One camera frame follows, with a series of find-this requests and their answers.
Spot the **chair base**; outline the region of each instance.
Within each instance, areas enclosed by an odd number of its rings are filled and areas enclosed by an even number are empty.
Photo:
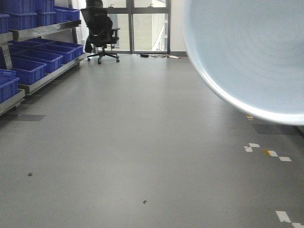
[[[101,64],[101,58],[104,57],[104,56],[109,56],[109,57],[116,58],[116,62],[117,62],[117,63],[120,62],[119,56],[118,56],[117,54],[112,54],[112,53],[106,52],[106,51],[105,51],[105,47],[102,47],[102,48],[103,48],[102,51],[97,51],[95,54],[89,55],[89,56],[87,57],[87,60],[88,60],[88,61],[91,61],[90,57],[99,56],[99,58],[98,58],[98,64]]]

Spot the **white wall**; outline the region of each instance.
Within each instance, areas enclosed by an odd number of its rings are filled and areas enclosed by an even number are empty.
[[[186,0],[171,0],[171,51],[186,51],[183,24]]]

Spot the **office chair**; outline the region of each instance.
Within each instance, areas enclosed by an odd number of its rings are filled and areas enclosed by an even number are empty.
[[[85,0],[86,2],[86,7],[99,7],[99,8],[103,8],[104,4],[103,1],[101,0]]]
[[[99,56],[98,64],[101,64],[101,58],[103,56],[110,56],[116,58],[117,63],[120,62],[119,56],[117,54],[112,54],[105,51],[105,49],[107,48],[107,44],[110,44],[111,48],[114,48],[113,44],[116,44],[119,40],[119,37],[117,36],[117,31],[120,29],[112,29],[113,22],[108,17],[107,10],[103,8],[89,7],[81,9],[81,13],[86,22],[86,26],[89,28],[89,36],[86,40],[85,51],[92,51],[91,44],[93,44],[97,48],[102,48],[102,51],[98,51],[97,53],[88,56],[87,60],[90,61],[90,57]]]

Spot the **epoxy floor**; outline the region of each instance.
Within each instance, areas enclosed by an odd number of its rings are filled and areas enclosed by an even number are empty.
[[[120,56],[0,117],[1,228],[304,224],[297,128],[249,120],[187,58]]]

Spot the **blue plastic bin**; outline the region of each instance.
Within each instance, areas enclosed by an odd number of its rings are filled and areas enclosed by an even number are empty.
[[[31,85],[46,75],[46,64],[34,62],[22,58],[12,57],[13,70],[20,78],[19,83]]]
[[[50,43],[51,45],[58,45],[63,47],[70,47],[75,49],[75,57],[78,57],[83,54],[84,46],[81,44],[75,43],[68,43],[68,42],[61,42],[61,41],[54,41]]]
[[[12,56],[18,52],[21,52],[23,51],[24,49],[18,47],[18,46],[15,46],[15,45],[9,45],[9,54]]]
[[[13,46],[13,48],[19,48],[19,49],[33,49],[34,47],[40,45],[39,43],[27,42],[27,41],[15,41],[15,40],[10,40],[9,43],[11,43],[10,46]]]
[[[35,0],[36,13],[53,12],[55,0]]]
[[[62,63],[66,64],[75,58],[75,49],[50,44],[41,44],[35,48],[39,51],[49,52],[63,56]]]
[[[64,23],[67,21],[67,12],[63,9],[56,9],[54,7],[54,11],[56,12],[55,22],[56,23]]]
[[[9,31],[9,15],[0,13],[0,33],[7,33]]]
[[[49,44],[54,42],[54,40],[51,39],[43,39],[43,38],[32,38],[25,40],[27,42],[33,42],[33,43],[39,43],[39,44]]]
[[[3,0],[3,11],[10,13],[35,13],[35,0]]]
[[[36,17],[37,26],[52,25],[55,23],[56,12],[38,13]]]
[[[0,85],[13,80],[16,77],[16,71],[0,69]]]
[[[9,15],[9,29],[24,30],[36,27],[37,13],[4,13]]]
[[[19,78],[16,77],[13,80],[10,80],[7,83],[0,85],[0,103],[6,101],[7,99],[17,94],[18,81]]]
[[[73,9],[73,8],[66,8],[61,6],[55,6],[55,10],[63,10],[66,13],[66,19],[67,20],[79,20],[80,19],[80,10],[79,9]]]
[[[62,65],[63,58],[60,55],[29,49],[16,53],[14,57],[45,63],[47,65],[47,73],[51,73],[60,68]]]

